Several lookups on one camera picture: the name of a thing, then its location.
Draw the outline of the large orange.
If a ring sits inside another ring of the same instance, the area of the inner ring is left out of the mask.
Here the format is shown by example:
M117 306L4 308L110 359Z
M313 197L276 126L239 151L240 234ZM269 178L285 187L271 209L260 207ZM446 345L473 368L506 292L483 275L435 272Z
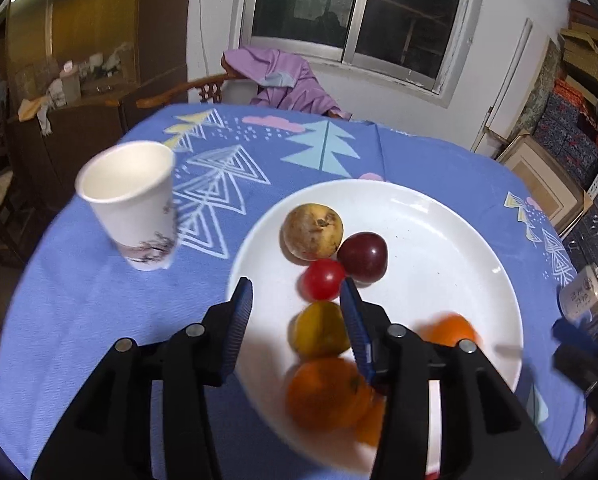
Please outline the large orange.
M285 393L288 416L301 429L352 429L371 409L373 389L350 361L322 358L300 364Z

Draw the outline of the yellow orange tomato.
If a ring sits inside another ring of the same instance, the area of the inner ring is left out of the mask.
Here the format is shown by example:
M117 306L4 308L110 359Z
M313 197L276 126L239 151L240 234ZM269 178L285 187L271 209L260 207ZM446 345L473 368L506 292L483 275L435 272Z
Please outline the yellow orange tomato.
M304 308L293 321L290 345L304 361L340 356L349 350L346 324L338 304L316 301Z

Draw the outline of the dark red plum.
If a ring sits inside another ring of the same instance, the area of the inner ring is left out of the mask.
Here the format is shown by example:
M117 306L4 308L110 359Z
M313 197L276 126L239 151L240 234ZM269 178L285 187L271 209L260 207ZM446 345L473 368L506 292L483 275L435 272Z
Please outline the dark red plum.
M355 233L341 244L337 260L350 278L364 284L375 283L387 271L388 247L376 233Z

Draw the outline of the red cherry tomato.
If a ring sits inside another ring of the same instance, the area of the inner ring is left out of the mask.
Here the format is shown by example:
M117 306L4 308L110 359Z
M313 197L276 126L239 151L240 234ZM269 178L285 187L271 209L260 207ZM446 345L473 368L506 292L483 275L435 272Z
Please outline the red cherry tomato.
M312 301L331 301L339 295L345 268L336 260L320 259L309 264L300 279L300 290Z

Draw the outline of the large tan round fruit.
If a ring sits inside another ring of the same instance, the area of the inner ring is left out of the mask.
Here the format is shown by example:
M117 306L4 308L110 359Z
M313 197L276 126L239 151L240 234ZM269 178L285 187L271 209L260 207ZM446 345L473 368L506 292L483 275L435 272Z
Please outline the large tan round fruit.
M343 239L343 223L331 207L306 203L293 208L282 225L286 249L303 261L331 258Z

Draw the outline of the small orange mandarin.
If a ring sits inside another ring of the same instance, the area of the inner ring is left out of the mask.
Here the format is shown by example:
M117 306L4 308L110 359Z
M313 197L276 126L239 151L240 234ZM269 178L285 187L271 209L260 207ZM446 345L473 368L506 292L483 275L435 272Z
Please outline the small orange mandarin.
M449 347L454 347L463 339L481 344L481 338L474 326L463 315L454 312L445 312L436 316L423 326L419 335L425 341Z

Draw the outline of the blue patterned tablecloth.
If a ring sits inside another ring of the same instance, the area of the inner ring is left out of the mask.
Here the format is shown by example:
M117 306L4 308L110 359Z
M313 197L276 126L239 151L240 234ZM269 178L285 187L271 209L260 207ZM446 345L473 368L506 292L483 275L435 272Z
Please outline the blue patterned tablecloth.
M177 145L179 247L168 269L133 269L81 198L46 230L0 338L0 445L21 472L30 474L67 405L118 338L162 340L201 318L222 298L252 225L289 194L339 178L423 192L484 237L521 311L518 396L557 460L576 444L583 396L550 365L558 288L576 269L527 188L505 167L375 122L241 105L172 105L128 137Z

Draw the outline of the white oval plate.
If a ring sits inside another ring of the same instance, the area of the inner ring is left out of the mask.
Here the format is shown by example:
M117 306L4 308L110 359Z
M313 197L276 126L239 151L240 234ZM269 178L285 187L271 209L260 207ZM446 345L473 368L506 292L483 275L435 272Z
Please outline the white oval plate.
M283 222L293 208L317 203L339 214L345 233L375 232L388 246L384 277L360 289L390 320L413 332L457 312L470 322L492 365L516 388L523 333L514 287L482 236L453 210L394 183L335 180L304 188L272 206L251 228L229 280L246 276L253 306L236 371L247 398L269 427L297 453L325 467L367 477L375 451L346 432L311 434L285 411L286 380L298 363L288 343L293 318L307 305L299 292L303 264L285 251Z

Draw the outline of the shelf with stacked boxes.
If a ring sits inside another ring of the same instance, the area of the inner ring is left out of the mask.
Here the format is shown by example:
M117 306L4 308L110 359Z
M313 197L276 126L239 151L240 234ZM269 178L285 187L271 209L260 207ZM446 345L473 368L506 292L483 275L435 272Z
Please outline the shelf with stacked boxes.
M541 210L560 236L598 194L598 13L570 0L557 37L534 21L521 35L472 147L512 171L528 189L508 200L530 226Z

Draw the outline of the white paper cup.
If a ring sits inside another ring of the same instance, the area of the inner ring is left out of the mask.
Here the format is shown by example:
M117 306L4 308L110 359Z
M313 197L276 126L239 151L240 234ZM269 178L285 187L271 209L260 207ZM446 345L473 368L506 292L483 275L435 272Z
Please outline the white paper cup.
M155 141L124 142L101 152L79 171L77 195L130 266L170 266L177 247L172 176L175 154Z

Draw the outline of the wooden chair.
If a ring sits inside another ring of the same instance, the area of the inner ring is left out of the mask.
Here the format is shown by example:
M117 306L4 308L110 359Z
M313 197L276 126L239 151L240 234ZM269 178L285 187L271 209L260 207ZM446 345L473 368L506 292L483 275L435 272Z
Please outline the wooden chair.
M140 110L151 110L159 106L166 106L174 102L179 96L184 96L189 90L195 90L198 93L199 100L202 103L221 103L223 101L223 86L228 81L241 80L244 76L229 66L225 58L221 58L221 67L223 72L182 82L175 87L157 94L136 101L136 107Z

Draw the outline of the purple cloth on chair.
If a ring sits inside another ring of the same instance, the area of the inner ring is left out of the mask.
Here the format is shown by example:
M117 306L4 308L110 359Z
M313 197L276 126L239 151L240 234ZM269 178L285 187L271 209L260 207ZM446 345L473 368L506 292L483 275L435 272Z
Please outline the purple cloth on chair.
M308 61L300 55L244 47L225 51L223 60L233 72L257 85L258 93L249 102L252 106L351 118L320 85Z

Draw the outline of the wooden cabinet with glass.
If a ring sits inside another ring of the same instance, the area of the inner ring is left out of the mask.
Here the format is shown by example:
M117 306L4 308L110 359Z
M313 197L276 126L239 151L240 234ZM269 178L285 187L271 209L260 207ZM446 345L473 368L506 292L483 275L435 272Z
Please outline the wooden cabinet with glass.
M128 62L145 84L185 63L188 0L13 0L5 29L14 102L41 96L63 66L93 56Z

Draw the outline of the window with aluminium frame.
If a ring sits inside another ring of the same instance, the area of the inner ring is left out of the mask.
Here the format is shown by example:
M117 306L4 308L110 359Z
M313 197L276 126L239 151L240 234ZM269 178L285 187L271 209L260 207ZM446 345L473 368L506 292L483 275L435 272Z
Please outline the window with aluminium frame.
M448 106L482 0L244 0L243 46L386 77Z

